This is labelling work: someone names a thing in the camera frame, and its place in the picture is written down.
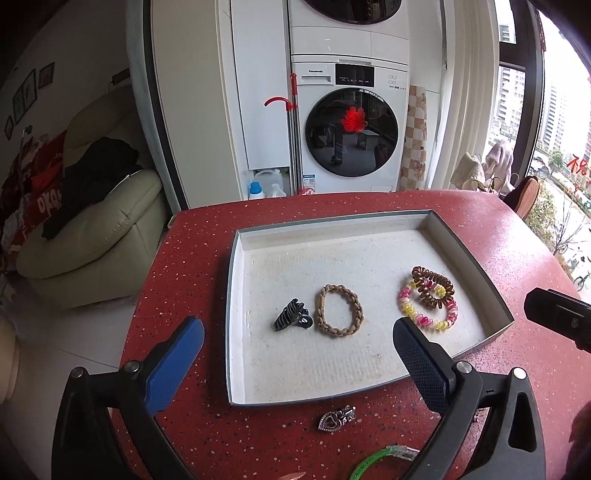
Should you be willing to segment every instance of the red flower decoration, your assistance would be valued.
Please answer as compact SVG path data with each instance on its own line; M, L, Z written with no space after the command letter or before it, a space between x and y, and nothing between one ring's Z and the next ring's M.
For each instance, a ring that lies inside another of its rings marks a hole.
M350 107L345 113L345 117L340 121L346 132L361 133L368 126L365 121L365 112L362 108L356 109Z

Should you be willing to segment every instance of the washing machine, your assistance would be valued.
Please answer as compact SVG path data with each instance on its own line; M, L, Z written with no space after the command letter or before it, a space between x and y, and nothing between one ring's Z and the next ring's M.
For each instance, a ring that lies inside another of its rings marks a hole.
M408 0L288 0L292 55L408 65Z
M375 59L293 58L305 192L395 191L405 137L408 70Z

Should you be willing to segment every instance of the speckled red tabletop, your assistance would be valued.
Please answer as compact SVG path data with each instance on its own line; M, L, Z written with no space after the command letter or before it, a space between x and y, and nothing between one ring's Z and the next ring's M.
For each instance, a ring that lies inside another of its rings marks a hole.
M143 358L187 316L205 325L206 341L173 404L157 419L200 480L275 480L306 471L304 480L346 480L365 456L400 443L420 449L439 416L427 410L410 380L365 393L278 407L231 407L225 376L225 307L230 251L237 229L292 220L390 210L433 209L488 273L515 317L500 338L466 359L480 371L530 375L540 410L547 478L564 473L573 417L591 399L591 355L529 322L525 295L534 287L577 297L558 262L497 198L474 192L404 192L301 196L229 203L179 213L162 245L129 328L122 364ZM316 430L326 411L351 404L357 421L330 434ZM146 476L121 419L119 438ZM483 419L474 424L452 467L466 466ZM392 480L409 464L386 458L374 480Z

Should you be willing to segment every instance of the white floor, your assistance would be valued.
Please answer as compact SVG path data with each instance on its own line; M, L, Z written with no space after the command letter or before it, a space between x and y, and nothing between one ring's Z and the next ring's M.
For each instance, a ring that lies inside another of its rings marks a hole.
M25 280L5 315L15 324L21 356L11 400L0 406L0 421L40 480L51 478L51 445L68 374L85 367L91 374L119 368L137 298L57 310Z

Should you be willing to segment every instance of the blue bottle cap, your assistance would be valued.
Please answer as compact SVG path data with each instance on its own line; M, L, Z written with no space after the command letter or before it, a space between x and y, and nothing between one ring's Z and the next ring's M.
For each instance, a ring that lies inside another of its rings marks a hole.
M251 183L251 193L253 195L256 195L257 193L261 193L261 192L262 192L261 184L258 183L257 181L253 181Z

